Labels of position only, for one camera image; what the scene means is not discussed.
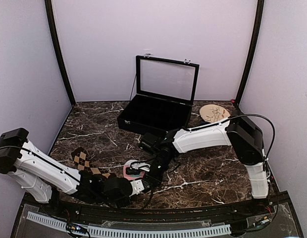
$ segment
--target wooden plate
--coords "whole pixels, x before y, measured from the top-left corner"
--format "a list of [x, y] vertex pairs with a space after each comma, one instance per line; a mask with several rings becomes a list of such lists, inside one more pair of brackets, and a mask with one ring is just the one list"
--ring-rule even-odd
[[230, 116], [229, 112], [225, 108], [215, 104], [201, 107], [200, 115], [203, 120], [210, 123], [222, 120], [223, 118]]

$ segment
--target display case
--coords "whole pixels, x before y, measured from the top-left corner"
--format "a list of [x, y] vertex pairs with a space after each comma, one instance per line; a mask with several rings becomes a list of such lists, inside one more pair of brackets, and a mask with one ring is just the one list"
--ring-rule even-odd
[[199, 65], [136, 56], [136, 96], [118, 116], [120, 129], [164, 136], [187, 126], [198, 79]]

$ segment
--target marble surface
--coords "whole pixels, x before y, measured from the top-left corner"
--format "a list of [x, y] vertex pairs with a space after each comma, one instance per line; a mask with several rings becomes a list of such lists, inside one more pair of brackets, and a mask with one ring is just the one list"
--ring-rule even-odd
[[[138, 148], [140, 135], [118, 128], [117, 117], [128, 102], [77, 103], [51, 151], [50, 156], [72, 168], [71, 157], [78, 147], [88, 152], [90, 164], [123, 176], [123, 165], [129, 159], [146, 160], [150, 155]], [[216, 104], [234, 110], [230, 102], [195, 102], [189, 127], [203, 122], [199, 109]], [[204, 148], [181, 154], [181, 166], [165, 174], [156, 188], [148, 208], [191, 208], [227, 204], [251, 199], [251, 186], [245, 167], [237, 160], [231, 146]], [[170, 169], [176, 164], [171, 162]], [[129, 208], [142, 207], [149, 194], [133, 196]], [[62, 200], [79, 202], [62, 194]]]

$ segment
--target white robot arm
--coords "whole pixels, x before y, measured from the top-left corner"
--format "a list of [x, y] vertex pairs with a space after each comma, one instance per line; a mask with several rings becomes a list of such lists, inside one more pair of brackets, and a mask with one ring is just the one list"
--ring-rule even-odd
[[[159, 186], [170, 161], [178, 154], [219, 145], [233, 146], [237, 158], [248, 171], [253, 198], [268, 196], [262, 132], [248, 118], [223, 119], [190, 129], [177, 129], [167, 133], [165, 138], [145, 134], [140, 148], [156, 154], [156, 158], [145, 176], [134, 181], [92, 175], [64, 166], [35, 147], [27, 135], [28, 131], [23, 128], [1, 135], [0, 173], [15, 178], [41, 203], [50, 203], [55, 197], [53, 193], [57, 193], [46, 181], [87, 203], [110, 202], [123, 207], [130, 204], [130, 196]], [[131, 166], [126, 173], [137, 173], [137, 170], [137, 166]]]
[[118, 207], [126, 206], [130, 196], [145, 189], [141, 180], [107, 179], [62, 165], [34, 146], [27, 135], [23, 128], [1, 135], [0, 173], [14, 178], [40, 203], [50, 203], [52, 194], [57, 193], [44, 181], [82, 201], [113, 202]]
[[[236, 111], [233, 116], [242, 115]], [[145, 134], [140, 148], [156, 154], [148, 177], [157, 186], [170, 161], [179, 153], [212, 146], [232, 145], [237, 158], [247, 169], [252, 186], [252, 197], [264, 199], [268, 196], [268, 180], [264, 170], [266, 160], [261, 130], [248, 118], [223, 119], [221, 121], [189, 129], [170, 131], [165, 138]]]

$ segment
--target latch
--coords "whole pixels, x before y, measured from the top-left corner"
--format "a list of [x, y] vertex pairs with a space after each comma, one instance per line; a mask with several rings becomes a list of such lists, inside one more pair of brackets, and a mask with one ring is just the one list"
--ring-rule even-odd
[[149, 58], [150, 56], [152, 56], [151, 53], [145, 53], [145, 54], [144, 54], [144, 57], [146, 57], [146, 58]]

